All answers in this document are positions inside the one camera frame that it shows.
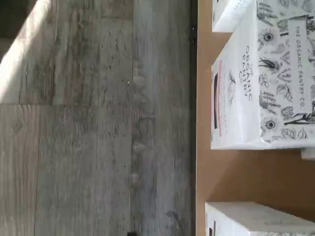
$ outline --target leaf drawing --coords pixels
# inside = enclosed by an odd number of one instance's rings
[[[228,84],[228,88],[227,88],[228,101],[229,101],[229,104],[232,105],[233,99],[234,99],[234,95],[235,95],[236,82],[235,82],[235,79],[234,79],[231,71],[229,73],[229,77],[228,78],[229,78],[229,84]]]
[[[291,69],[284,69],[279,75],[278,78],[284,82],[291,82]]]
[[[285,51],[285,45],[283,43],[279,44],[277,49],[272,51],[272,54],[280,54],[283,53]]]
[[[314,19],[308,19],[308,20],[307,20],[306,29],[309,30],[309,31],[311,31],[311,32],[314,32],[314,31],[315,31],[315,22],[314,22]]]
[[[285,63],[287,63],[288,65],[290,65],[290,51],[286,52],[285,54],[283,54],[282,57],[280,57],[281,60],[283,60]]]
[[[281,137],[281,136],[272,136],[271,138],[272,138],[272,140],[281,140],[281,139],[283,139],[283,137]]]
[[[296,139],[295,129],[281,129],[281,133],[284,139]]]
[[[286,86],[285,85],[278,85],[277,86],[277,94],[284,94],[286,93]]]
[[[291,3],[293,6],[298,6],[297,0],[290,0],[290,3]]]
[[[257,5],[257,18],[266,23],[269,26],[273,26],[271,22],[268,21],[269,18],[276,19],[278,18],[274,13],[271,5],[259,2]]]
[[[289,0],[279,0],[279,3],[286,8],[289,7]]]
[[[307,138],[308,138],[308,136],[307,136],[307,134],[306,134],[304,128],[302,128],[302,129],[299,131],[299,133],[297,134],[296,138],[297,138],[297,139],[307,139]]]
[[[285,107],[281,110],[281,115],[284,120],[288,120],[294,117],[293,107]]]
[[[315,85],[311,85],[311,99],[315,98]]]
[[[282,63],[278,63],[276,60],[267,59],[267,58],[260,58],[259,65],[261,67],[268,68],[272,74],[279,72]]]
[[[308,40],[308,53],[309,53],[309,62],[315,61],[315,40],[312,38],[307,38]]]
[[[306,12],[311,13],[314,9],[314,5],[311,2],[311,0],[304,0],[303,5],[301,7],[303,10],[305,10]]]
[[[312,102],[312,112],[310,112],[310,113],[297,113],[292,118],[295,118],[295,120],[285,122],[284,125],[289,125],[289,124],[296,124],[296,125],[315,124],[315,101]]]
[[[259,105],[272,114],[276,114],[273,110],[275,107],[280,107],[277,104],[275,96],[269,92],[261,92],[259,95]]]
[[[277,86],[277,95],[282,94],[283,98],[286,99],[289,102],[292,102],[292,93],[291,89],[288,85],[280,84]]]
[[[261,86],[265,86],[266,88],[269,88],[269,81],[267,79],[266,73],[259,76],[259,84]]]

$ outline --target wooden floor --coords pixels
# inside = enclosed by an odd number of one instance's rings
[[[11,0],[10,11],[0,235],[193,235],[189,0]],[[16,18],[20,31],[7,26]]]

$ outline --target brown cardboard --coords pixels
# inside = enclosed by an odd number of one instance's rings
[[[211,0],[198,8],[196,235],[205,236],[206,201],[254,201],[315,221],[315,162],[300,150],[210,150],[210,68],[229,34],[211,32]]]

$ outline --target box label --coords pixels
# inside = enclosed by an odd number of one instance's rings
[[[307,19],[288,20],[294,113],[312,112],[311,77],[307,49]]]

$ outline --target stacked box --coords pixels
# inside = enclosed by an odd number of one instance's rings
[[[212,149],[315,144],[315,6],[252,1],[212,66]]]
[[[315,223],[255,203],[206,203],[207,236],[314,236]]]
[[[233,32],[252,0],[213,0],[212,31]]]

